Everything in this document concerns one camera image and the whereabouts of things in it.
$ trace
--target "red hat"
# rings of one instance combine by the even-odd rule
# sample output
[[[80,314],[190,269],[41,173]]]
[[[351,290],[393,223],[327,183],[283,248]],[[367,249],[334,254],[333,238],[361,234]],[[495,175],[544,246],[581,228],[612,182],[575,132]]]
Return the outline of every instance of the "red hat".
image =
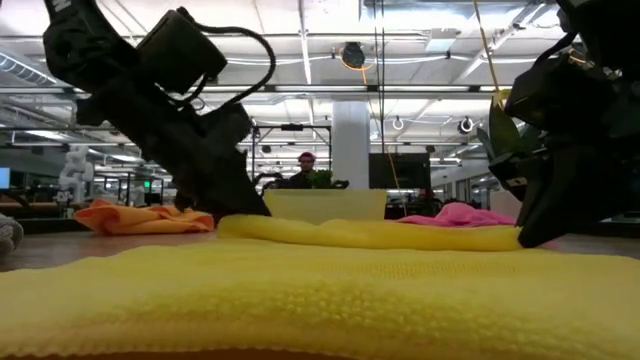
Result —
[[[310,157],[311,160],[316,161],[316,157],[308,151],[305,151],[302,154],[300,154],[300,156],[298,156],[298,161],[300,161],[303,157]]]

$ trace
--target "person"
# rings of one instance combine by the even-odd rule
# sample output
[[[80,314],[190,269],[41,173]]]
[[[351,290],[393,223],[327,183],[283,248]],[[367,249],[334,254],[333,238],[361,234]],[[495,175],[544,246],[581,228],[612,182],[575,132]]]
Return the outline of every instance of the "person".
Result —
[[[313,172],[316,157],[310,152],[304,152],[298,157],[300,172],[289,178],[289,186],[293,189],[311,189],[309,175]]]

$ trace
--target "textured fabric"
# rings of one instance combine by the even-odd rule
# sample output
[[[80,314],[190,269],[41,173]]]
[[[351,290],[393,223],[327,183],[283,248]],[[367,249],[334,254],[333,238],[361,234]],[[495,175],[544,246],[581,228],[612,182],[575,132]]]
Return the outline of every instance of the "textured fabric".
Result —
[[[0,258],[3,258],[18,248],[24,230],[14,219],[0,214]]]
[[[515,225],[515,220],[506,215],[488,210],[474,209],[462,203],[445,205],[436,217],[412,215],[397,220],[401,223],[442,227],[478,227],[492,225]]]
[[[133,208],[95,200],[87,209],[76,212],[78,222],[101,235],[176,234],[213,231],[209,214],[175,206]]]
[[[10,309],[0,317],[0,358],[249,348],[355,359],[638,359],[638,284],[638,261],[545,250],[149,246],[0,274],[0,289],[11,289],[0,296]]]
[[[219,238],[369,249],[506,251],[522,247],[513,226],[443,228],[391,221],[330,220],[321,225],[251,215],[223,218]]]

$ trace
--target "white robot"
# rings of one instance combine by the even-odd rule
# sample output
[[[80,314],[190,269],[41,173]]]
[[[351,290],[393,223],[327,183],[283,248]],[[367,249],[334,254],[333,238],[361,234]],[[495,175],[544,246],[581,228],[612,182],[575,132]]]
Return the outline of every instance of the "white robot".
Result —
[[[60,192],[70,192],[73,189],[72,197],[74,203],[84,201],[85,182],[93,180],[93,164],[87,162],[89,147],[84,145],[73,145],[66,154],[67,163],[64,165],[58,183]]]

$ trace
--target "ceiling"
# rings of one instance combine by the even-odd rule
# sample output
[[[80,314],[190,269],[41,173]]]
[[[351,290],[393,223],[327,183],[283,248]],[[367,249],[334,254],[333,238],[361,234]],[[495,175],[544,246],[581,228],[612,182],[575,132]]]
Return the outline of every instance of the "ceiling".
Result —
[[[419,143],[465,143],[473,141],[473,132],[458,133],[458,123],[469,117],[481,124],[488,115],[490,90],[485,94],[467,94],[469,85],[490,86],[492,78],[482,51],[483,45],[472,1],[385,1],[376,0],[97,0],[112,26],[129,42],[137,43],[169,9],[184,6],[200,23],[211,26],[242,26],[264,34],[272,45],[279,65],[270,81],[274,85],[362,86],[412,85],[413,89],[385,94],[384,134],[386,141]],[[528,69],[533,60],[563,36],[557,26],[557,8],[541,1],[482,1],[480,13],[492,46],[497,80],[510,85]],[[42,33],[49,18],[41,0],[5,1],[0,8],[0,54],[9,56],[50,76],[44,62]],[[305,39],[300,36],[303,31]],[[384,27],[384,63],[375,64],[376,44],[382,59]],[[267,57],[252,39],[217,36],[211,40],[225,54],[230,64],[220,74],[218,85],[249,86],[267,70]],[[371,68],[365,72],[347,69],[336,53],[346,41],[359,41]],[[59,80],[53,87],[64,86]],[[464,86],[453,91],[432,92],[416,86]],[[73,124],[74,107],[63,94],[34,95],[33,81],[25,81],[15,71],[0,72],[0,124],[5,126],[60,127]],[[202,94],[210,108],[233,96],[229,91],[212,89]],[[277,91],[256,93],[245,100],[245,108],[258,125],[302,123],[330,125],[332,103],[361,100],[370,103],[370,128],[380,126],[381,103],[376,93],[324,91]],[[22,134],[26,141],[37,142],[128,142],[115,132],[53,132],[54,136]],[[294,158],[303,151],[315,151],[328,157],[328,147],[311,130],[303,132],[272,131],[263,141],[306,142],[302,146],[273,146],[268,155],[258,151],[264,163],[270,158]],[[94,153],[129,155],[137,158],[133,146],[92,146]],[[469,146],[437,146],[438,156],[473,154],[481,149]],[[373,151],[380,146],[373,145]],[[424,151],[424,146],[397,146],[401,152]],[[108,157],[110,162],[122,162]]]

